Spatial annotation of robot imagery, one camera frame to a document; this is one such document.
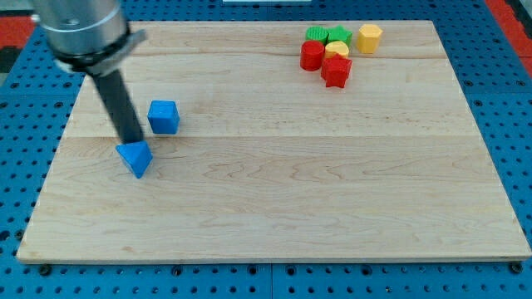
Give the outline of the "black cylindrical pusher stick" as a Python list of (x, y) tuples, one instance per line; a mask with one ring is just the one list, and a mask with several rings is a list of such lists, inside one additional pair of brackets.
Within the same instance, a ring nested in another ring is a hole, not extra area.
[(92, 80), (121, 142), (142, 141), (144, 132), (121, 72), (114, 70), (105, 76), (93, 76)]

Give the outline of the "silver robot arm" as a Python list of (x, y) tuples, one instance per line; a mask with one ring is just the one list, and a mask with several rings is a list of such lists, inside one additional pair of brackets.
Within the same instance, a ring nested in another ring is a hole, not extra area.
[(142, 141), (120, 64), (146, 40), (145, 31), (131, 30), (117, 0), (34, 0), (32, 6), (56, 64), (93, 80), (122, 143)]

